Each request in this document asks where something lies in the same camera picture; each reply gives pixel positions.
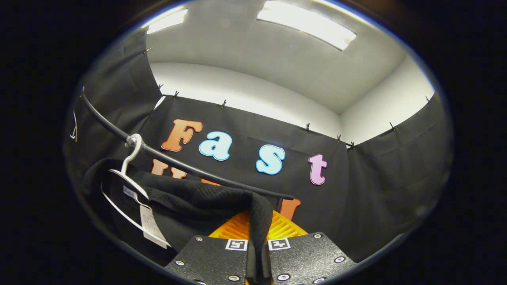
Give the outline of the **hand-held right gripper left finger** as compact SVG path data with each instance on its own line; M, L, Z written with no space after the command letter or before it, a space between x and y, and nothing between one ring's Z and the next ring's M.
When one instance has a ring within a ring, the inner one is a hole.
M208 236L194 235L165 268L195 285L248 285L257 274L249 233L250 213L244 211Z

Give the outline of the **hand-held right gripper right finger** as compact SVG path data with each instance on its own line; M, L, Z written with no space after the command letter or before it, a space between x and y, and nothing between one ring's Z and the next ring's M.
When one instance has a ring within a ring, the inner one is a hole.
M323 232L307 233L276 211L267 248L271 285L316 285L357 266Z

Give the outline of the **black jacket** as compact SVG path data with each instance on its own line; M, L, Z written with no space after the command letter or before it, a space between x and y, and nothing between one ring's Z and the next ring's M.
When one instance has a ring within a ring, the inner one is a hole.
M265 196L129 166L127 176L141 187L138 191L113 173L121 166L120 159L104 158L76 170L74 179L76 190L113 238L165 266L191 238L210 235L231 219L246 217L246 229L239 231L240 238L250 242L247 252L252 254L246 279L268 285L267 234L273 204Z

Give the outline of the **black clothes rack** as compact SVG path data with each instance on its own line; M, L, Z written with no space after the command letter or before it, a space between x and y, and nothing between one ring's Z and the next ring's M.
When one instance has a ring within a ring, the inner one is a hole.
M94 108L94 106L90 103L90 101L86 97L84 86L81 88L81 92L80 92L79 97L80 97L80 99L83 99L83 101L86 104L86 107L88 108L92 117L94 117L94 119L96 121L98 121L98 123L101 126L103 126L107 131L109 131L112 135L114 135L115 137L120 139L122 142L126 143L127 137L129 137L131 135L124 132L123 130L120 130L117 126L112 124L108 119L103 117L103 115L101 115L100 112L98 112L98 110L96 110L96 108ZM223 177L216 176L214 174L208 173L208 172L201 170L199 168L195 168L195 167L192 167L188 164L185 164L185 163L183 163L179 160L176 160L172 157L169 157L169 156L155 150L154 148L150 147L149 145L145 144L144 142L141 146L141 151L154 159L157 159L165 164L168 164L169 166L176 167L180 170L190 173L191 175L204 178L205 180L216 182L216 183L219 183L223 186L230 186L230 187L233 187L236 189L248 190L248 191L255 192L259 195L263 195L263 196L267 196L267 197L274 197L278 200L277 207L276 207L276 209L278 211L281 210L281 204L284 199L293 200L295 198L294 196L291 196L288 194L275 193L272 191L257 188L255 186L248 186L246 184L242 184L242 183L239 183L236 181L227 180Z

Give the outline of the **black backdrop cloth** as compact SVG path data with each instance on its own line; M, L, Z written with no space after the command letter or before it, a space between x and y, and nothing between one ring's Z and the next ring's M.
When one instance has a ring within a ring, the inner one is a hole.
M360 262L422 221L452 160L446 102L419 57L387 30L357 34L341 51L282 25L190 22L116 40L80 80L65 128L67 172L122 161L120 130L208 173L294 196L281 213L323 231ZM205 180L141 153L133 166Z

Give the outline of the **large ceiling light panel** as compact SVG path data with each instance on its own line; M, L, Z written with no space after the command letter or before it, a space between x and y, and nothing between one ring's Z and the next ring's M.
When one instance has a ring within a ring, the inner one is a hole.
M256 20L289 27L309 34L343 51L357 34L343 25L316 12L276 0L268 0Z

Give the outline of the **small ceiling light panel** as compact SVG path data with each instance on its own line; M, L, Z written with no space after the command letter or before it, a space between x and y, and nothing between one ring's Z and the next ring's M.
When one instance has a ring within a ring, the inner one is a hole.
M182 24L185 21L187 13L188 9L167 11L154 21L151 21L149 25L147 25L147 35Z

